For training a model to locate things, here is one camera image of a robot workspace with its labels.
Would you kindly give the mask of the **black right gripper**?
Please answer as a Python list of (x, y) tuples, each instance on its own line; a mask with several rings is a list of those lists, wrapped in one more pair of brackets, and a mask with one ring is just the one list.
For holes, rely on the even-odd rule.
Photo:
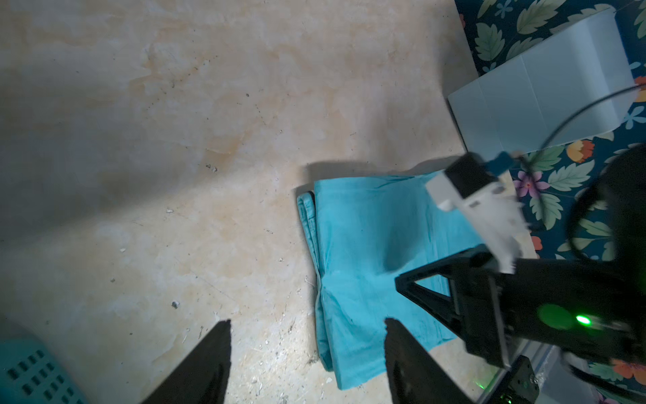
[[(513, 339), (546, 343), (581, 358), (645, 362), (645, 294), (613, 265), (517, 259), (497, 270), (484, 247), (399, 275), (395, 288), (491, 365), (510, 363)], [(448, 294), (420, 281), (442, 277)]]

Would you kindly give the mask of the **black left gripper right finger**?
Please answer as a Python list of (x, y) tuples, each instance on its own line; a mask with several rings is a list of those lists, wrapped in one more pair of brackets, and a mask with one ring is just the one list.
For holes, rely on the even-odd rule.
[(393, 403), (471, 403), (407, 328), (385, 320), (385, 363)]

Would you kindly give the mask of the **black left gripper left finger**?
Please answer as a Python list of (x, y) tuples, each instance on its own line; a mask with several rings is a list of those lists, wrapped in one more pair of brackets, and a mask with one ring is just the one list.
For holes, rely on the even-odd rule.
[(225, 401), (231, 368), (231, 324), (218, 322), (145, 403)]

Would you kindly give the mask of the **teal pants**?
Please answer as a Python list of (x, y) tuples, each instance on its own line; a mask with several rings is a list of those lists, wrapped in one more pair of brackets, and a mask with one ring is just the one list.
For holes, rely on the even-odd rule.
[(385, 372), (387, 318), (428, 350), (454, 338), (395, 287), (400, 274), (481, 242), (460, 212), (436, 206), (428, 181), (425, 174), (335, 178), (297, 199), (317, 276), (317, 348), (342, 390)]

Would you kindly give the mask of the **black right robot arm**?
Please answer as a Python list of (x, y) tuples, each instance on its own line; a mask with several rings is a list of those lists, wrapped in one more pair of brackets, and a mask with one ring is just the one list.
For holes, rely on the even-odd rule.
[(519, 203), (479, 158), (466, 154), (427, 183), (444, 211), (462, 213), (482, 239), (397, 277), (397, 291), (461, 338), (468, 352), (509, 367), (513, 339), (547, 343), (589, 360), (645, 361), (645, 148), (614, 160), (575, 202), (566, 222), (575, 240), (603, 200), (614, 257), (526, 259)]

